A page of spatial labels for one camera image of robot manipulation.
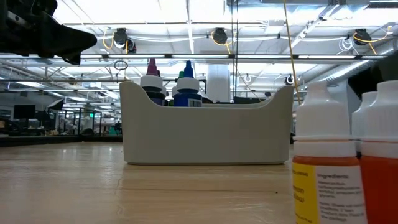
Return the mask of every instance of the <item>wooden table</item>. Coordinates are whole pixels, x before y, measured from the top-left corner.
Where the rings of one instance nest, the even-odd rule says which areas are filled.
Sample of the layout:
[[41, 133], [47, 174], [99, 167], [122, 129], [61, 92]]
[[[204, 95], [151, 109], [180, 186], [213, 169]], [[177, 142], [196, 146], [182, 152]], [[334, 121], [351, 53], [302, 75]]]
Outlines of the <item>wooden table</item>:
[[0, 223], [293, 224], [289, 170], [131, 166], [121, 143], [0, 148]]

